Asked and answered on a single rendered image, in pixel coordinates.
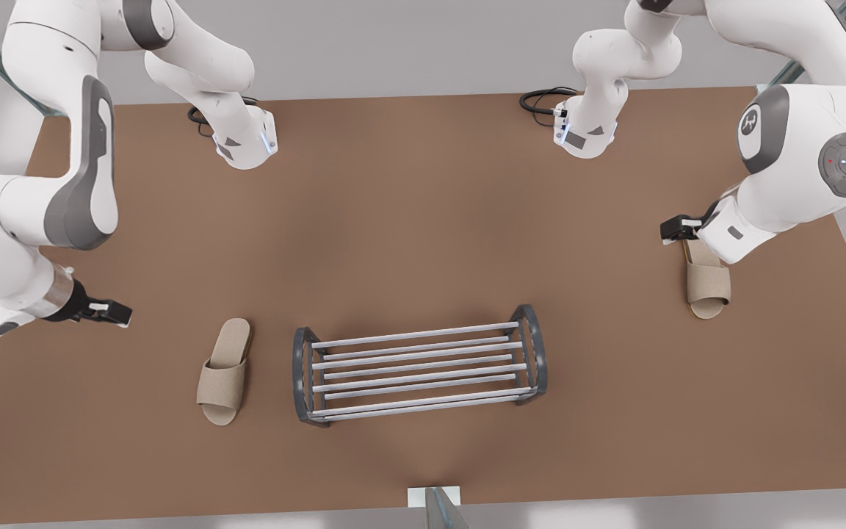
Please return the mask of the grey metal shoe rack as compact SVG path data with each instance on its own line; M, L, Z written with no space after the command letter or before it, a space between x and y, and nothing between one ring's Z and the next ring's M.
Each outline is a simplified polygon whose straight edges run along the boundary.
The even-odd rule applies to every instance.
M301 422L334 422L513 402L544 395L540 321L521 304L507 321L352 339L296 330L292 391Z

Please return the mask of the beige open-toe slipper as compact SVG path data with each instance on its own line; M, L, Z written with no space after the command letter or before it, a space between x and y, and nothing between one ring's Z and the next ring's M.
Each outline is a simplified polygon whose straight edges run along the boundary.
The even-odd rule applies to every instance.
M699 239L685 239L682 247L688 307L695 317L712 319L731 302L731 271Z
M232 318L220 329L214 350L202 366L195 402L214 425L231 424L244 399L250 323Z

